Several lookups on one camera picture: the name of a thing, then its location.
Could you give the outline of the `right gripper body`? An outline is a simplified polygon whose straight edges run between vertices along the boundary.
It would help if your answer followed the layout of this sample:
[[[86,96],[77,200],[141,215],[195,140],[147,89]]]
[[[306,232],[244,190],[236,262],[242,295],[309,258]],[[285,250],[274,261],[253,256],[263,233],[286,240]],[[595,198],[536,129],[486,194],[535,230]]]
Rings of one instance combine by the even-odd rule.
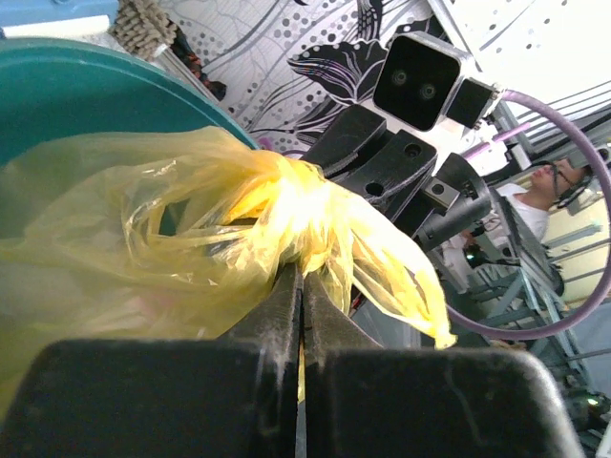
[[[492,210],[488,186],[464,157],[449,155],[432,179],[434,183],[420,188],[394,221],[423,251],[459,235]],[[457,192],[448,207],[433,195],[437,184]]]

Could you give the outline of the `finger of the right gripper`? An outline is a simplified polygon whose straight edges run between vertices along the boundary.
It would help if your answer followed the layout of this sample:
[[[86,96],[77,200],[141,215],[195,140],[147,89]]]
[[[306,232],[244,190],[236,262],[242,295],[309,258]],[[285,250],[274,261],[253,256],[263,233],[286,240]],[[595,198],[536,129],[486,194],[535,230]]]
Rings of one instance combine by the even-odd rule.
[[[394,221],[432,174],[437,150],[416,136],[386,131],[331,180]]]

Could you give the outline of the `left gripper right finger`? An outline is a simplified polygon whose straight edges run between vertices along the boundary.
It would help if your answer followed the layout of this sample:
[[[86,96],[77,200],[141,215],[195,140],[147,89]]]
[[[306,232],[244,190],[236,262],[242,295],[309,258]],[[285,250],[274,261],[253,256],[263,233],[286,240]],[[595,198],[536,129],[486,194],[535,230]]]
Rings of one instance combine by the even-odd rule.
[[[311,457],[580,457],[545,366],[523,351],[387,349],[331,302],[303,293]]]

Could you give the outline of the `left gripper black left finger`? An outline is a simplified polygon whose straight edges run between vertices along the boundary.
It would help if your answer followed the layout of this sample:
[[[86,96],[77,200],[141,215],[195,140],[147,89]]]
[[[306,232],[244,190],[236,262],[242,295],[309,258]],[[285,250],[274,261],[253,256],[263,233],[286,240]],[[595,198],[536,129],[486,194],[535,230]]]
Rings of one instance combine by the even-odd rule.
[[[303,280],[215,340],[64,340],[44,348],[1,428],[5,457],[291,457]]]

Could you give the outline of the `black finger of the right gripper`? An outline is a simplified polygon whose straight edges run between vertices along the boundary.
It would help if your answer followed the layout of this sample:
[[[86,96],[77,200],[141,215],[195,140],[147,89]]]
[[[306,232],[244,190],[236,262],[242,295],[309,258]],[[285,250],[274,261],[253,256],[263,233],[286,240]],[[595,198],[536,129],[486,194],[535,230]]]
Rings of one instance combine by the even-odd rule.
[[[359,154],[386,129],[384,117],[362,105],[352,105],[331,122],[301,160],[317,165],[325,177],[335,177],[350,170]]]

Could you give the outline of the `yellow trash bag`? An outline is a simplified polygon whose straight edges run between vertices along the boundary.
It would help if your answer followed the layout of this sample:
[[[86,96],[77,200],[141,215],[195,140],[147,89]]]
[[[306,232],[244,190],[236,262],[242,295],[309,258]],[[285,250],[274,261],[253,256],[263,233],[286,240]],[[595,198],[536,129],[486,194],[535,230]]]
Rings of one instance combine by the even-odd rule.
[[[218,338],[289,263],[455,343],[424,252],[316,165],[220,127],[30,148],[1,169],[1,407],[59,340]]]

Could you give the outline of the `teal trash bin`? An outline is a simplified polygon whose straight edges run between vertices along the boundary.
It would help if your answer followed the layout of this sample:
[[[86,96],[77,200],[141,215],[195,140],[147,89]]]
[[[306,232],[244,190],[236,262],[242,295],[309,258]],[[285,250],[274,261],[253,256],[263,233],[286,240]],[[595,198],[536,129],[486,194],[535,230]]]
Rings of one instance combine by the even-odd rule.
[[[200,212],[255,144],[176,79],[119,52],[59,39],[1,45],[1,236],[128,239],[167,206]]]

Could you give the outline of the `blue floor mop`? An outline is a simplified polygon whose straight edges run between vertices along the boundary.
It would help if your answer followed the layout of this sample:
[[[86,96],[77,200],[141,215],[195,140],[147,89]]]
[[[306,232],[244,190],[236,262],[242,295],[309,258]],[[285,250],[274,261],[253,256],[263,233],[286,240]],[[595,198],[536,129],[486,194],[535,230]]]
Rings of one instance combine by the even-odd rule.
[[[1,0],[1,38],[74,38],[104,33],[116,0]]]

